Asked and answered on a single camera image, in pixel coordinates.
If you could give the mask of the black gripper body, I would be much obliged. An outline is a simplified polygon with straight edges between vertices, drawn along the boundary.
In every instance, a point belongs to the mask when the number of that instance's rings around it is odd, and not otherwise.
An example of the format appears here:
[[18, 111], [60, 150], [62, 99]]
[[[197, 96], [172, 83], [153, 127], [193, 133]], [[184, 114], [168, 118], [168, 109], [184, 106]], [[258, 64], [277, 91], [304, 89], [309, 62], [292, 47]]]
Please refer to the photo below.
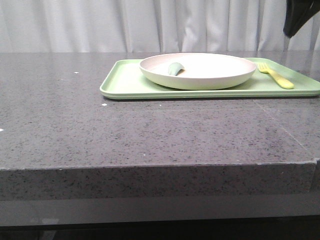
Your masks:
[[284, 35], [292, 38], [319, 11], [319, 0], [286, 0]]

